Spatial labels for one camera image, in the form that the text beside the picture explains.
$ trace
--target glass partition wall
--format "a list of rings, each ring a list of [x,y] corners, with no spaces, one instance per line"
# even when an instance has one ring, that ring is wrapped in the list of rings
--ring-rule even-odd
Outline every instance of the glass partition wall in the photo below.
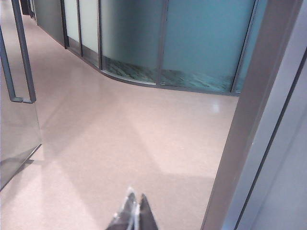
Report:
[[[236,93],[267,0],[63,0],[66,46],[109,77]]]

